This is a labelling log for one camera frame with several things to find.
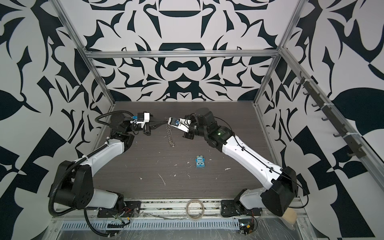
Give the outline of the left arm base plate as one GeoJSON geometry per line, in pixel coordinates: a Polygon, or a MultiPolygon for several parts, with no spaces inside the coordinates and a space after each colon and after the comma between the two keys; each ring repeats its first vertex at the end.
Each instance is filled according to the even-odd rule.
{"type": "Polygon", "coordinates": [[[121,218],[131,218],[138,215],[141,211],[141,201],[124,201],[123,204],[112,209],[99,209],[98,218],[114,218],[119,215],[121,218]]]}

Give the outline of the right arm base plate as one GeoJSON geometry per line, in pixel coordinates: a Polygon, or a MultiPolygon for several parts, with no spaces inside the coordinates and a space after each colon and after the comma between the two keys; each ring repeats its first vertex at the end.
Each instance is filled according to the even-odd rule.
{"type": "Polygon", "coordinates": [[[230,218],[235,216],[261,216],[262,208],[246,209],[240,201],[221,200],[221,216],[230,218]]]}

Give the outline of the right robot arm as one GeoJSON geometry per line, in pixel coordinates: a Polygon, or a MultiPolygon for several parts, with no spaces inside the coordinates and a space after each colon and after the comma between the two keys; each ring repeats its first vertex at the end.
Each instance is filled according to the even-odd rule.
{"type": "Polygon", "coordinates": [[[168,125],[183,131],[184,138],[204,138],[208,145],[231,157],[262,184],[264,192],[245,190],[239,196],[241,206],[251,210],[257,202],[274,215],[282,217],[298,193],[296,172],[276,165],[247,146],[229,124],[221,126],[208,108],[198,109],[185,118],[170,117],[168,125]]]}

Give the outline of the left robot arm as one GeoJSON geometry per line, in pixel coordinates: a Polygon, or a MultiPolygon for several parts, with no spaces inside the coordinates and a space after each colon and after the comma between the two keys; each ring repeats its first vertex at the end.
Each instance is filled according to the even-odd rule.
{"type": "Polygon", "coordinates": [[[59,164],[49,193],[48,210],[53,217],[89,208],[109,209],[120,214],[125,205],[124,196],[95,189],[94,175],[112,159],[125,153],[139,131],[149,136],[152,130],[167,124],[168,119],[157,119],[148,112],[134,115],[120,110],[99,115],[95,121],[109,127],[111,135],[88,155],[59,164]]]}

